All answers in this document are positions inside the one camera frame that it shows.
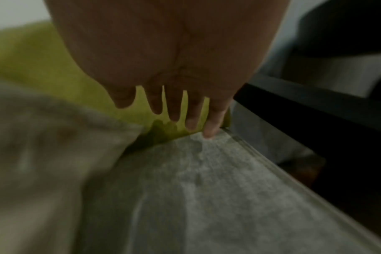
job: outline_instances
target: black object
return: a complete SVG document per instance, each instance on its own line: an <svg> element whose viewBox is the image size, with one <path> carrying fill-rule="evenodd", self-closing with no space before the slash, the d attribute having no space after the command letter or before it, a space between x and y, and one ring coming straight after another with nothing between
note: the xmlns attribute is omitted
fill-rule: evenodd
<svg viewBox="0 0 381 254"><path fill-rule="evenodd" d="M260 74L234 99L329 162L314 184L329 201L351 189L381 191L381 102Z"/></svg>
<svg viewBox="0 0 381 254"><path fill-rule="evenodd" d="M297 49L332 57L381 52L381 0L330 0L299 23Z"/></svg>

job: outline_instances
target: yellow fabric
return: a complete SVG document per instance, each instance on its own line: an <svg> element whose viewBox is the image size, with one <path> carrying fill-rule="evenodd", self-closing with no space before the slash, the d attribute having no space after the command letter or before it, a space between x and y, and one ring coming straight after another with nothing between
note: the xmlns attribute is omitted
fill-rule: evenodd
<svg viewBox="0 0 381 254"><path fill-rule="evenodd" d="M132 150L189 134L185 129L186 93L177 124L169 120L165 100L163 114L151 112L141 87L137 88L131 107L116 109L104 89L73 62L50 22L0 31L0 79L88 106L118 120L146 126L146 133ZM196 132L201 131L207 112L208 103L205 102ZM228 115L224 126L229 125L229 118Z"/></svg>

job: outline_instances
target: yellow cushion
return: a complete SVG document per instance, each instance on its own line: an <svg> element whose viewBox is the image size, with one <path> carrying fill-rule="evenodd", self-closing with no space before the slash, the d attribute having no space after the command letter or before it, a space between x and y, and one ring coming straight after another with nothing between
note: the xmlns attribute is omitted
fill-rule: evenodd
<svg viewBox="0 0 381 254"><path fill-rule="evenodd" d="M50 22L0 31L0 79L88 106L118 120L146 126L147 132L132 149L189 135L185 129L186 93L181 119L177 124L169 120L165 100L163 114L151 112L141 87L137 88L136 99L131 107L116 109L104 89L86 76L70 58ZM205 102L196 132L201 131L207 112L208 102ZM224 126L228 126L229 122L228 114Z"/></svg>

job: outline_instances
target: human hand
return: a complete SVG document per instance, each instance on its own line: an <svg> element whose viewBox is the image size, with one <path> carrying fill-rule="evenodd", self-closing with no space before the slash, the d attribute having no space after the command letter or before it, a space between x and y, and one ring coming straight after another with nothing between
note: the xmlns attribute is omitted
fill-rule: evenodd
<svg viewBox="0 0 381 254"><path fill-rule="evenodd" d="M288 0L46 0L80 68L119 108L142 85L151 110L196 128L210 98L203 135L219 130L234 94L262 62Z"/></svg>

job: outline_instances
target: pillow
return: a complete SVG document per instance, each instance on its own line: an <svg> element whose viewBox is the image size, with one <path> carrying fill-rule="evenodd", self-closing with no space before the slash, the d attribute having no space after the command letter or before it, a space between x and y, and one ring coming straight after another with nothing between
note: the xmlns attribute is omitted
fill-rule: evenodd
<svg viewBox="0 0 381 254"><path fill-rule="evenodd" d="M141 87L137 87L136 99L131 107L123 110L115 108L106 91L71 59L49 21L0 31L0 79L90 107L121 121L145 126L145 133L129 151L190 134L185 128L186 93L178 123L169 120L165 99L163 113L153 114ZM207 113L206 100L195 132L202 130ZM228 127L229 122L230 116L227 114L223 126Z"/></svg>

